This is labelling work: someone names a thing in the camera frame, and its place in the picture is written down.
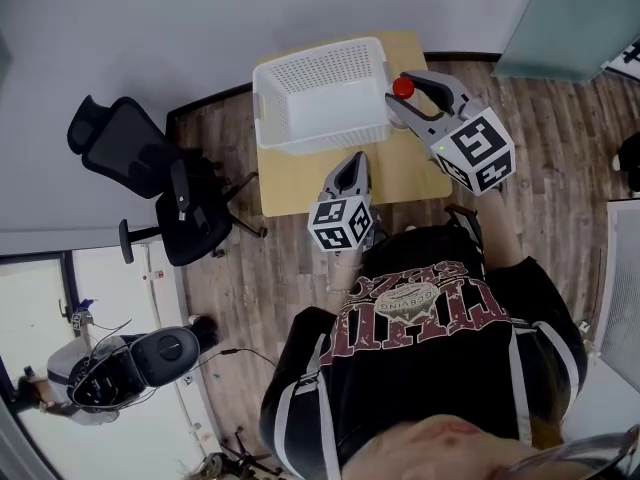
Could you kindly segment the person's right forearm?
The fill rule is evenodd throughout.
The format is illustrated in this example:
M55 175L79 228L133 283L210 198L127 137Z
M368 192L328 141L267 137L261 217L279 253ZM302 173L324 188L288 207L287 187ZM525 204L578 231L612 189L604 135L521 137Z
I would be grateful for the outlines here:
M525 257L513 219L501 193L491 189L476 200L486 268L489 271L513 267Z

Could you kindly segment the person's black printed shirt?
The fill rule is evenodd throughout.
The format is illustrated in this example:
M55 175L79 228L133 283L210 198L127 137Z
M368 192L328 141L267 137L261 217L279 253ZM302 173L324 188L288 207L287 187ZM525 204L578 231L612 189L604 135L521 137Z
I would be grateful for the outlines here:
M507 439L556 424L587 363L534 259L487 271L465 229L417 228L367 253L337 313L309 307L294 318L260 433L294 473L325 480L326 434L345 466L380 433L436 415Z

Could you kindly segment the grey office chair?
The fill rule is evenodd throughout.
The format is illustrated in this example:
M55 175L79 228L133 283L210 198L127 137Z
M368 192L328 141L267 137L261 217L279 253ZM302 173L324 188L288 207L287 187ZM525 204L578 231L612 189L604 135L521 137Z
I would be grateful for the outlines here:
M236 480L286 480L281 476L282 468L270 468L263 464L270 457L269 454L254 455L246 448L242 432L242 426L235 429L235 446L230 445L228 438L224 438L220 443L223 453L222 477L234 477Z

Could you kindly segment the bottle with red cap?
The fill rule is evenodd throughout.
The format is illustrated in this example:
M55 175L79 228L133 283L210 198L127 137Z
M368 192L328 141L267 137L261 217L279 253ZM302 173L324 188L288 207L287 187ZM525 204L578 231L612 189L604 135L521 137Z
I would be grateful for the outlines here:
M415 84L408 77L397 77L393 83L387 88L387 95L393 95L400 98L402 101L411 104L418 110L422 109L422 97L419 91L416 89ZM387 106L387 116L391 125L398 130L409 131L410 127L406 125L397 113Z

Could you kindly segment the black grey striped trouser leg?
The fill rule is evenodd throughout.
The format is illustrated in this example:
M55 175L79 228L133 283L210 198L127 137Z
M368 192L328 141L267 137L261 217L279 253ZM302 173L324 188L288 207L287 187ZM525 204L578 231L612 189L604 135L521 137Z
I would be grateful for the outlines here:
M449 219L444 235L451 251L473 268L486 274L484 245L477 212L457 204L445 207Z

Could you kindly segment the white plastic basket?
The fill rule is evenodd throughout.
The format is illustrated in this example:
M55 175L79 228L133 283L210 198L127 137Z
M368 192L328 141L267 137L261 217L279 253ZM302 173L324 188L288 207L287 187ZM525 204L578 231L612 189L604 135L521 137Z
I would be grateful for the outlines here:
M386 140L391 75L375 37L329 43L253 71L257 146L307 155Z

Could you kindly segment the person's left forearm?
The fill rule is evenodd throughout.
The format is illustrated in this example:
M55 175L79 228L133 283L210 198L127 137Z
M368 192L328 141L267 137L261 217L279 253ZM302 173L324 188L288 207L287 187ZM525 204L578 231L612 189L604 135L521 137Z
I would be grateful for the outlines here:
M329 254L329 294L347 294L350 291L362 268L362 256L361 247Z

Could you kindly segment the frosted glass door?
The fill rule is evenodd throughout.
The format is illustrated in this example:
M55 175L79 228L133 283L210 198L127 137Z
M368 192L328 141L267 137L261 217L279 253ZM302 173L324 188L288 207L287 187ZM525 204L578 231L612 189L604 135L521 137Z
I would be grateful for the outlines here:
M529 0L496 77L586 83L640 37L640 0Z

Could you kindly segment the black mesh office chair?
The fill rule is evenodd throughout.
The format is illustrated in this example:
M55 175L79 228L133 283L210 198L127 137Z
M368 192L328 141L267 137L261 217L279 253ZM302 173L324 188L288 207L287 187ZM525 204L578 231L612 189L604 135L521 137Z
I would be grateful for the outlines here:
M229 202L258 174L250 172L231 184L220 175L223 165L200 149L183 149L156 126L132 98L121 97L104 107L85 97L67 132L71 151L83 166L108 177L136 195L155 202L157 223L132 230L126 220L118 227L123 259L134 261L133 245L160 237L169 263L189 265L210 255L224 256L221 244L233 228L263 238L229 210Z

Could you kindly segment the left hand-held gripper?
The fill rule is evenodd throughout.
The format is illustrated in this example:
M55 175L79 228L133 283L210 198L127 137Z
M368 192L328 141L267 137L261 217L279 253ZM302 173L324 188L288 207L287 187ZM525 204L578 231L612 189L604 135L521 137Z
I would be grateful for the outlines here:
M371 207L369 160L358 151L341 161L326 177L323 195L309 213L308 231L321 251L364 251L384 241L388 233Z

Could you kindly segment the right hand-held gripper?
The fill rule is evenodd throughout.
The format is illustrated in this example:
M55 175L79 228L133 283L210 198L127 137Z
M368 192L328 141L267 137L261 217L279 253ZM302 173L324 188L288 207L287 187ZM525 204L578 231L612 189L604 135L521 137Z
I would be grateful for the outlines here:
M410 79L441 111L428 116L390 93L385 94L387 106L423 142L435 142L430 150L446 175L480 196L515 172L511 136L491 107L480 112L480 103L460 80L427 70L400 75ZM447 134L450 116L470 119Z

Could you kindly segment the light wooden table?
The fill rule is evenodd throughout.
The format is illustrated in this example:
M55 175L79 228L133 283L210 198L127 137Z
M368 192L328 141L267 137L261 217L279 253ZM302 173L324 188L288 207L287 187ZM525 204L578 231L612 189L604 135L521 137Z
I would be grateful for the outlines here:
M423 48L415 31L378 31L391 74L425 70ZM383 142L361 147L370 163L376 205L446 198L452 181L426 156L422 142L409 131L394 130ZM257 151L261 208L267 217L307 213L324 186L327 174L357 149L350 147L293 156Z

